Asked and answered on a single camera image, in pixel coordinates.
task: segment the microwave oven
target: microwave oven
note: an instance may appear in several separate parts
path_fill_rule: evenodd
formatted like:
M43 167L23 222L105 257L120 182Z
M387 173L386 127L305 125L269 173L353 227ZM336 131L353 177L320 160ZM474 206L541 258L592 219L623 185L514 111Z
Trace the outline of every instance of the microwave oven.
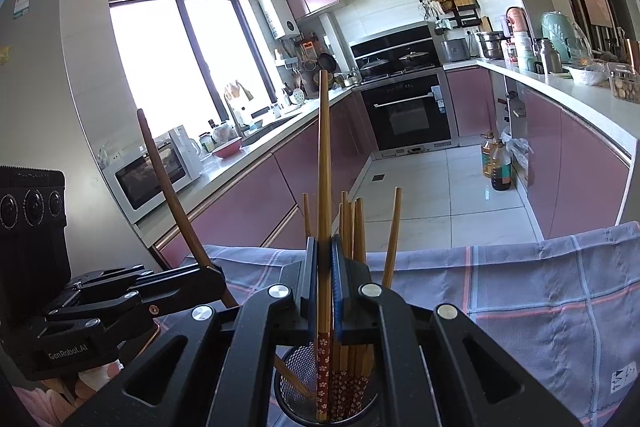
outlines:
M176 192L200 177L202 161L184 126L175 127L156 138L155 142ZM112 161L102 174L131 223L138 222L164 201L146 149Z

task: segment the checkered cloth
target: checkered cloth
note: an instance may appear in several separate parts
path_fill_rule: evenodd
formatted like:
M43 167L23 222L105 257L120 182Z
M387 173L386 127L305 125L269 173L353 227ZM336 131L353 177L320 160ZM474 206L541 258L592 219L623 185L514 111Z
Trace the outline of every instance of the checkered cloth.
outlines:
M268 248L206 249L240 303L276 283L282 266L304 255ZM392 288L423 308L455 304L584 425L598 427L637 374L639 254L636 222L528 245L399 252ZM367 254L375 281L382 278L384 262L384 253ZM193 257L185 260L189 263ZM167 317L165 325L182 315ZM269 425L296 425L273 397Z

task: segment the window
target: window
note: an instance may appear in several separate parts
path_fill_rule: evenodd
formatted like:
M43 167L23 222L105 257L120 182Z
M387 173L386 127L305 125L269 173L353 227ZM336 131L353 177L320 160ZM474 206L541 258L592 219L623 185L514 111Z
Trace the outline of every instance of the window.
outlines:
M238 81L255 112L276 101L239 0L140 0L111 5L133 99L153 136L184 125L192 138L228 120L225 87Z

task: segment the water heater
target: water heater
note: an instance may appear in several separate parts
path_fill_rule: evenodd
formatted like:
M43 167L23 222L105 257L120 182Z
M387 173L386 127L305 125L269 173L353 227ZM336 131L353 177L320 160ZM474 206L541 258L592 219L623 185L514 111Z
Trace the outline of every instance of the water heater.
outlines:
M274 39L300 35L287 0L260 0L259 2Z

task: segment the black mesh utensil holder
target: black mesh utensil holder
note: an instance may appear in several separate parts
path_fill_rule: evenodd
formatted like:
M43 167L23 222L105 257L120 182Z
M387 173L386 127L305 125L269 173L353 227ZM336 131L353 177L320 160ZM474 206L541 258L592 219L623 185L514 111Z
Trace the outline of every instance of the black mesh utensil holder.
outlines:
M292 372L300 378L308 389L315 395L318 384L316 371L316 353L314 344L292 347L282 360ZM338 427L378 427L378 395L375 375L372 373L362 398L362 408L359 413L340 421L320 423L316 420L316 398L302 396L286 378L275 372L273 392L282 411L294 422L305 427L319 427L333 425Z

